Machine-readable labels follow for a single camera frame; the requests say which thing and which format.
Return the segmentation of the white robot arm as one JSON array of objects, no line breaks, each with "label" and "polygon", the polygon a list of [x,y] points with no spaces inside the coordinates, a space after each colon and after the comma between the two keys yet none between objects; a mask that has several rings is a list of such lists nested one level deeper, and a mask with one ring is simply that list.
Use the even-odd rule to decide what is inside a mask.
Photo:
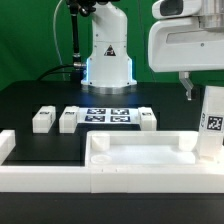
[{"label": "white robot arm", "polygon": [[[149,31],[149,66],[155,72],[177,72],[192,99],[192,71],[224,69],[224,0],[157,0],[152,15],[157,22]],[[103,94],[134,86],[127,17],[112,0],[97,0],[92,32],[93,50],[82,85]]]}]

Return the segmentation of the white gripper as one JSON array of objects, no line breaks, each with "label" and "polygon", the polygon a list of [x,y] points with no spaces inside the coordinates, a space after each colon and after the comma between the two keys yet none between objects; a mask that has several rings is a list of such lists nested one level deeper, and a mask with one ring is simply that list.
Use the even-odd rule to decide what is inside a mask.
[{"label": "white gripper", "polygon": [[224,0],[157,0],[152,14],[157,22],[149,32],[149,66],[155,72],[180,72],[191,100],[187,71],[224,69]]}]

